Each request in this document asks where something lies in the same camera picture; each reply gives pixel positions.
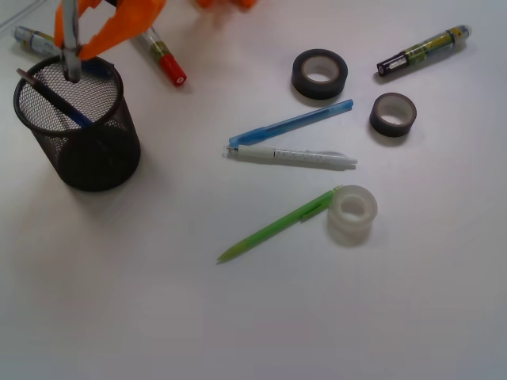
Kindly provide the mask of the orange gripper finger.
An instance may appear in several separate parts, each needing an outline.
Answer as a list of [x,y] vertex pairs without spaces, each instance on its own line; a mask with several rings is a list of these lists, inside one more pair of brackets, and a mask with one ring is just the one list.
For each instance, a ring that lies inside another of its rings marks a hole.
[[55,11],[54,43],[58,48],[65,46],[63,11],[66,0],[61,0]]

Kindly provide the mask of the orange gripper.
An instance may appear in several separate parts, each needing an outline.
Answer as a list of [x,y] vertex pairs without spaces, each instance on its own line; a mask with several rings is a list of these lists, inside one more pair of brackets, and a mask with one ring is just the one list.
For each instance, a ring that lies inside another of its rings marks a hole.
[[[257,4],[257,0],[196,0],[196,4],[202,9],[232,4],[242,10],[249,10]],[[157,0],[117,1],[115,13],[100,31],[82,46],[78,57],[81,60],[90,60],[125,40],[146,32],[165,5],[166,1]]]

